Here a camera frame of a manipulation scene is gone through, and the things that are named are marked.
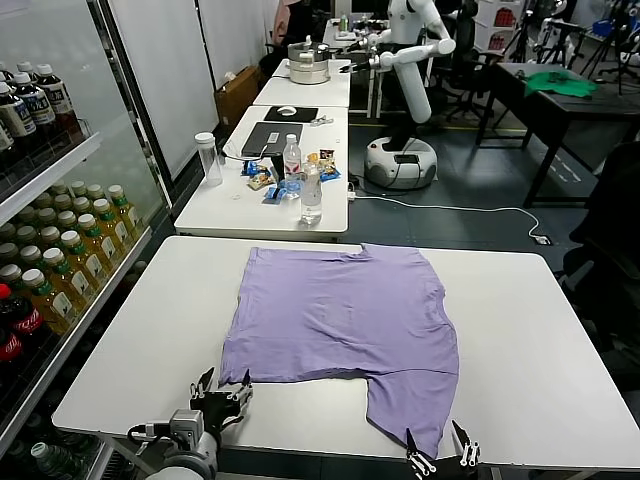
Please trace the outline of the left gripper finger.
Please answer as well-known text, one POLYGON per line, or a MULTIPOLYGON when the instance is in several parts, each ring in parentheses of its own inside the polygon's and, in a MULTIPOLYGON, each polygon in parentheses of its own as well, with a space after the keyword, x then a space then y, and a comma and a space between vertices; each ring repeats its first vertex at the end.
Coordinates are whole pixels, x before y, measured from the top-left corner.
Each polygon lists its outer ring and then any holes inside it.
POLYGON ((190 384, 190 395, 192 400, 201 399, 210 390, 214 368, 205 371, 197 381, 190 384))
POLYGON ((253 395, 253 386, 251 383, 250 370, 247 369, 240 387, 228 394, 228 398, 236 403, 247 403, 253 395))

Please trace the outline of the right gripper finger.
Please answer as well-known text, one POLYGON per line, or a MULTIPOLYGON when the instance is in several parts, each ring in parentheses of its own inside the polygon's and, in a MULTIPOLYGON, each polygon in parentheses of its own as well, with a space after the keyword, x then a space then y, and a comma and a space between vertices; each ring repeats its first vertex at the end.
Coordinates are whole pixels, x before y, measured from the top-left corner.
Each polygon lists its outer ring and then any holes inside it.
POLYGON ((467 432, 452 420, 454 440, 459 448, 459 465, 461 468, 477 468, 479 465, 480 445, 472 441, 467 432))
POLYGON ((417 447, 411 430, 406 429, 406 458, 414 474, 435 474, 436 467, 428 456, 423 454, 417 447))

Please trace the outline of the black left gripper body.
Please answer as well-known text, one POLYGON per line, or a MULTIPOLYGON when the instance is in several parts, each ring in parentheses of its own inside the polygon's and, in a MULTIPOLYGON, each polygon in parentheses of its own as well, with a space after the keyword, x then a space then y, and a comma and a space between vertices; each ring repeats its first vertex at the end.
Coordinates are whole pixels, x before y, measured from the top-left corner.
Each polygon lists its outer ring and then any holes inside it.
POLYGON ((239 423, 249 398, 231 392, 206 392, 202 397, 192 400, 192 409, 203 413, 206 429, 225 429, 239 423))

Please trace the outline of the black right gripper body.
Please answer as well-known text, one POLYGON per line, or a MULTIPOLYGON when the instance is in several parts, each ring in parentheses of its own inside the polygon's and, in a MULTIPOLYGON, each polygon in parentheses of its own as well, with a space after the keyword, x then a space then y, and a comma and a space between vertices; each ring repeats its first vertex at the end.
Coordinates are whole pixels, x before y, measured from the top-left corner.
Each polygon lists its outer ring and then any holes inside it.
POLYGON ((484 467, 463 467, 458 457, 449 457, 427 464, 417 457, 412 458, 414 479, 483 480, 492 479, 490 470, 484 467))

